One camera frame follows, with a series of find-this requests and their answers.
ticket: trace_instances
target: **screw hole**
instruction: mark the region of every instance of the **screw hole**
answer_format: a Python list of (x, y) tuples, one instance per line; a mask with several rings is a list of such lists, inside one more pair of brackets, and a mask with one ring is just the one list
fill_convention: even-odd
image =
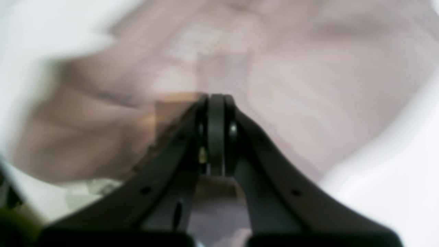
[(302, 196), (302, 192), (298, 189), (292, 189), (291, 190), (291, 194), (295, 197), (301, 197)]
[(149, 192), (151, 192), (151, 187), (143, 187), (140, 190), (140, 193), (142, 193), (142, 194), (148, 194)]
[(172, 229), (177, 230), (181, 222), (181, 216), (183, 214), (183, 202), (180, 200), (174, 209), (174, 217), (172, 220)]

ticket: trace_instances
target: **beige fabric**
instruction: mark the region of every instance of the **beige fabric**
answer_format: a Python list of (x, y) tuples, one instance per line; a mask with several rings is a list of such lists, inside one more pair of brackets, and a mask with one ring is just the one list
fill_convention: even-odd
[[(113, 46), (66, 64), (14, 163), (52, 182), (127, 178), (195, 92), (229, 93), (316, 181), (425, 82), (437, 27), (426, 0), (147, 1)], [(157, 117), (159, 100), (187, 103)]]

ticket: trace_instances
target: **wrinkled cloth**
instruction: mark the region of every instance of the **wrinkled cloth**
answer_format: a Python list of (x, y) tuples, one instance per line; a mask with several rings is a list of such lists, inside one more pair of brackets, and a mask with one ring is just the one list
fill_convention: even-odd
[(49, 182), (126, 180), (201, 93), (226, 93), (316, 182), (428, 79), (438, 27), (426, 0), (146, 1), (114, 45), (66, 63), (13, 162)]

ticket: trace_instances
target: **white surface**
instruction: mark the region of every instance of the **white surface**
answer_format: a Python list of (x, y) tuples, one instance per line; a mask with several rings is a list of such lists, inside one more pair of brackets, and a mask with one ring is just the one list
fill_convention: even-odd
[(439, 70), (382, 136), (321, 182), (395, 229), (405, 246), (439, 246)]
[[(108, 16), (116, 13), (120, 17), (139, 2), (26, 0), (2, 10), (6, 13), (0, 25), (2, 152), (8, 151), (31, 102), (49, 91), (43, 80), (35, 80), (47, 73), (43, 60), (77, 56), (111, 43), (111, 37), (103, 34), (115, 20)], [(335, 198), (394, 228), (407, 247), (439, 246), (438, 96), (439, 76), (435, 75), (381, 137), (345, 160), (321, 183)], [(69, 213), (65, 188), (13, 168), (9, 171), (46, 222)], [(75, 188), (83, 190), (83, 184)]]
[[(0, 153), (8, 155), (28, 112), (51, 90), (50, 60), (88, 54), (113, 41), (107, 29), (141, 0), (0, 0)], [(20, 194), (52, 222), (99, 198), (84, 182), (55, 186), (6, 164)]]

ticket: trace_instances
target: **clip jaw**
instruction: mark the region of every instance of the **clip jaw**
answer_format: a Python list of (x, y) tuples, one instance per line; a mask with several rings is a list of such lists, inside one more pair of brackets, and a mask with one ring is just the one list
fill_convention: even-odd
[(249, 247), (402, 246), (392, 230), (303, 176), (233, 98), (222, 94), (204, 95), (135, 178), (46, 228), (39, 246), (194, 246), (185, 231), (200, 175), (231, 176), (241, 185), (253, 232)]

